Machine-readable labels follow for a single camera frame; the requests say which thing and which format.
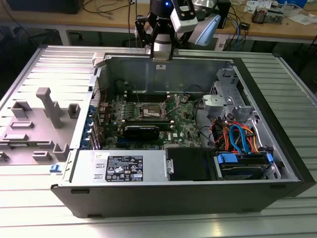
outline blue cable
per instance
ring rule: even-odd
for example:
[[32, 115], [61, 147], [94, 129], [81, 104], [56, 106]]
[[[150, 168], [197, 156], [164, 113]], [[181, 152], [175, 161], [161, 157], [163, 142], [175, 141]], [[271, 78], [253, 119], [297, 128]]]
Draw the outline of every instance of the blue cable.
[[243, 145], [244, 152], [250, 153], [250, 148], [249, 148], [248, 143], [247, 143], [247, 141], [246, 141], [246, 135], [245, 135], [245, 133], [244, 133], [242, 127], [239, 126], [239, 125], [233, 125], [233, 126], [230, 128], [229, 137], [230, 137], [230, 142], [231, 142], [231, 144], [232, 144], [233, 147], [239, 152], [239, 154], [242, 154], [241, 149], [240, 149], [240, 148], [236, 145], [236, 143], [234, 142], [234, 138], [233, 138], [234, 128], [238, 128], [239, 131], [240, 131], [241, 140], [242, 140], [242, 145]]
[[237, 42], [238, 42], [239, 37], [240, 37], [240, 28], [239, 28], [239, 25], [238, 25], [237, 21], [235, 21], [234, 19], [231, 19], [231, 21], [233, 21], [233, 22], [236, 24], [237, 31], [238, 31], [238, 37], [237, 37], [237, 39], [236, 39], [236, 42], [235, 42], [234, 45], [233, 45], [233, 50], [235, 50], [235, 49], [236, 49]]

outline slotted metal surface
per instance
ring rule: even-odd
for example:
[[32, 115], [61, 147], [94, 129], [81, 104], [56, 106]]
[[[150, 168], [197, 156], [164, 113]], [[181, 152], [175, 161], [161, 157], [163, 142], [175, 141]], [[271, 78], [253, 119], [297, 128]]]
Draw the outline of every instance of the slotted metal surface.
[[[12, 113], [14, 99], [40, 103], [39, 86], [49, 86], [60, 104], [81, 102], [93, 69], [94, 52], [121, 52], [121, 48], [48, 47], [26, 66], [20, 85], [0, 111], [1, 125]], [[180, 51], [180, 54], [241, 57], [263, 95], [317, 179], [317, 109], [312, 96], [282, 60], [271, 54]], [[279, 200], [261, 213], [195, 216], [79, 219], [49, 190], [60, 176], [49, 166], [0, 167], [0, 236], [56, 237], [261, 237], [313, 238], [317, 236], [317, 187], [296, 198]]]

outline paper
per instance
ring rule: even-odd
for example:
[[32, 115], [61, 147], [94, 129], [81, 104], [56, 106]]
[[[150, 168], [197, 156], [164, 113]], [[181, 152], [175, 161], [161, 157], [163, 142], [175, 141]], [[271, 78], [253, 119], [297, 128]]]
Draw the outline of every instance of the paper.
[[303, 25], [308, 25], [308, 24], [315, 22], [315, 19], [313, 19], [312, 17], [305, 16], [302, 14], [298, 14], [296, 16], [289, 17], [289, 19], [291, 19], [292, 21], [296, 21], [298, 23], [301, 23]]
[[244, 8], [244, 11], [254, 12], [258, 7], [270, 9], [272, 1], [247, 1], [247, 5]]

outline green circuit board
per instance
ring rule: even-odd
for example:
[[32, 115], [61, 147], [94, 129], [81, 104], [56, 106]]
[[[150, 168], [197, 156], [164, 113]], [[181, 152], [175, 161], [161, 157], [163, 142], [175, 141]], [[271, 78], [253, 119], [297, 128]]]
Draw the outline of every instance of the green circuit board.
[[[200, 147], [199, 132], [193, 120], [193, 101], [181, 102], [182, 97], [183, 95], [173, 95], [164, 105], [158, 102], [127, 102], [123, 96], [116, 96], [108, 101], [110, 107], [105, 109], [107, 113], [101, 123], [102, 149], [161, 150], [168, 147]], [[126, 140], [121, 132], [128, 119], [135, 124], [155, 120], [154, 126], [160, 127], [158, 139]]]

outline white table leg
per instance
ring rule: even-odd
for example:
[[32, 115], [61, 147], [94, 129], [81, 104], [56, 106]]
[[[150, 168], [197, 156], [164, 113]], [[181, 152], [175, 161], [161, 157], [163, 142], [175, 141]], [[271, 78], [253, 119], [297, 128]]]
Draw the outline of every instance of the white table leg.
[[226, 40], [229, 38], [229, 34], [219, 34], [216, 46], [214, 48], [215, 51], [222, 51]]
[[13, 27], [9, 27], [9, 26], [0, 26], [0, 30], [7, 36], [11, 37], [11, 38], [15, 38], [15, 33], [13, 31]]
[[71, 41], [70, 41], [69, 35], [67, 33], [66, 27], [64, 27], [64, 26], [58, 27], [58, 32], [59, 32], [59, 36], [60, 36], [60, 39], [61, 39], [63, 46], [70, 46]]

